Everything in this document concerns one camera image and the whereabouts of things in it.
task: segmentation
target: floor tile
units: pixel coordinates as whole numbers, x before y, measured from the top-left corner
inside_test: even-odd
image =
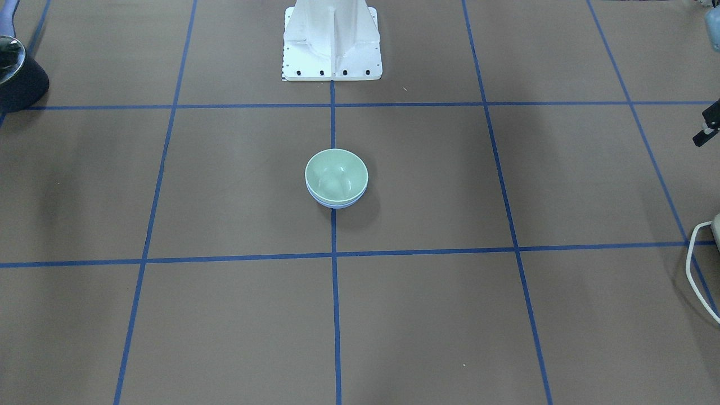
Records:
[[[625,100],[584,1],[469,0],[467,8],[489,101]]]
[[[337,110],[337,147],[368,166],[366,194],[338,212],[338,249],[512,246],[481,107]]]
[[[628,107],[491,113],[520,245],[682,240]]]
[[[329,259],[150,265],[122,403],[333,404],[333,330]]]
[[[513,254],[338,260],[343,403],[545,404]]]
[[[2,261],[140,257],[168,114],[8,115],[0,129]]]
[[[180,101],[327,103],[328,82],[282,81],[285,9],[294,1],[199,1]]]
[[[688,238],[696,225],[720,213],[720,178],[715,175],[720,172],[720,139],[702,148],[692,139],[702,129],[707,107],[710,104],[635,107]],[[700,235],[701,240],[712,239],[710,228]]]
[[[720,66],[695,1],[593,1],[633,100],[715,100]]]
[[[460,1],[367,4],[377,9],[382,79],[338,82],[338,102],[481,100]]]
[[[171,104],[191,8],[190,0],[53,1],[36,55],[50,77],[39,103]]]
[[[138,266],[0,271],[3,404],[109,404]]]
[[[330,210],[305,165],[330,147],[330,109],[177,112],[151,257],[330,251]]]
[[[554,403],[715,402],[720,334],[690,327],[697,315],[684,310],[673,285],[682,280],[671,275],[683,255],[678,248],[523,254]]]

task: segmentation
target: mounting plate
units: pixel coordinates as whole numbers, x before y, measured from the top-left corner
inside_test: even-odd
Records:
[[[285,30],[296,7],[289,7],[285,11]],[[377,35],[377,10],[367,7],[369,17],[372,18]],[[382,58],[380,55],[379,39],[377,41],[358,40],[353,44],[344,44],[349,48],[345,53],[337,45],[341,41],[339,30],[344,30],[342,22],[338,23],[335,14],[330,13],[333,23],[326,26],[332,32],[327,33],[330,40],[320,38],[316,43],[328,45],[328,48],[313,47],[312,34],[303,32],[305,40],[291,40],[285,36],[282,61],[282,78],[287,81],[361,81],[377,80],[382,77]],[[356,29],[357,23],[347,24],[350,30]]]

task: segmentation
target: green bowl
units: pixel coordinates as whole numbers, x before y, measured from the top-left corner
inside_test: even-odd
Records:
[[[356,154],[344,149],[326,149],[313,156],[305,167],[305,184],[320,203],[332,208],[357,201],[367,188],[367,167]]]

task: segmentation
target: bowl rim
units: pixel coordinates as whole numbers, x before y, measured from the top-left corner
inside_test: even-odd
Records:
[[[360,163],[362,164],[363,170],[365,171],[365,182],[364,182],[364,184],[363,184],[363,187],[360,189],[360,191],[357,192],[357,193],[356,193],[355,195],[353,195],[352,197],[344,198],[344,199],[342,199],[342,200],[331,200],[331,199],[329,199],[329,198],[324,198],[324,197],[320,196],[317,191],[315,191],[315,188],[314,188],[314,187],[310,186],[310,182],[308,182],[308,180],[307,180],[307,170],[310,168],[310,163],[312,163],[312,160],[315,159],[317,156],[323,154],[323,153],[330,153],[330,151],[340,151],[341,153],[348,153],[348,154],[350,154],[351,156],[353,156],[355,159],[358,159],[358,161],[360,161]],[[342,205],[342,204],[345,204],[345,203],[349,203],[349,202],[351,202],[352,200],[355,200],[356,198],[360,197],[360,196],[363,195],[363,193],[365,192],[365,189],[367,188],[367,185],[368,185],[368,181],[369,181],[369,173],[368,173],[368,171],[367,171],[367,165],[365,164],[365,162],[364,162],[362,159],[360,159],[360,156],[357,156],[356,154],[354,154],[354,153],[352,153],[352,152],[350,152],[350,151],[348,151],[348,150],[346,150],[346,149],[342,149],[342,148],[329,148],[329,149],[325,149],[325,150],[319,151],[319,152],[317,152],[316,154],[312,155],[312,157],[310,158],[310,160],[308,160],[308,161],[307,161],[307,164],[305,165],[305,185],[307,186],[307,190],[310,191],[310,193],[313,195],[313,197],[318,197],[318,198],[320,198],[321,200],[323,200],[323,201],[325,201],[325,202],[327,202],[328,204],[331,204],[331,205]]]

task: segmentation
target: white object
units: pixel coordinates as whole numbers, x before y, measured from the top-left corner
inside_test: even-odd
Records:
[[[285,11],[282,77],[288,81],[377,80],[377,10],[365,0],[297,0]]]
[[[695,284],[695,280],[693,280],[693,275],[690,273],[690,261],[693,258],[693,247],[695,246],[695,238],[698,236],[698,231],[700,230],[700,228],[712,225],[715,240],[718,241],[718,234],[716,233],[716,229],[718,229],[718,227],[720,226],[719,221],[720,215],[717,215],[714,221],[703,222],[697,225],[695,229],[693,229],[693,235],[690,237],[690,245],[688,246],[688,256],[685,258],[685,276],[688,277],[688,282],[690,282],[690,286],[693,288],[693,291],[695,291],[695,295],[698,296],[698,299],[703,304],[703,307],[705,307],[705,310],[708,311],[708,313],[713,317],[713,319],[715,319],[715,322],[717,322],[718,324],[720,324],[720,316],[718,316],[718,314],[715,313],[712,308],[710,308],[710,305],[708,305],[707,301],[705,301],[703,295],[700,294],[700,290]]]
[[[307,191],[328,208],[353,205],[367,190],[368,177],[362,159],[345,149],[317,152],[305,166]]]
[[[715,7],[705,14],[705,26],[713,49],[720,52],[720,7]]]

